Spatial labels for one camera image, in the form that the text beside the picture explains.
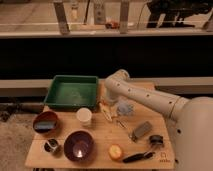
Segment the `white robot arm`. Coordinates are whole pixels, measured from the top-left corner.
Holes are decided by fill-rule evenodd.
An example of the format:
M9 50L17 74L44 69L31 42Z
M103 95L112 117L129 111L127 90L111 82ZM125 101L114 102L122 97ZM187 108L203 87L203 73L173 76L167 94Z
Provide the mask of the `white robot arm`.
M105 79L107 102L115 104L122 95L176 121L175 171L213 171L213 98L187 99L139 88L128 79L123 69Z

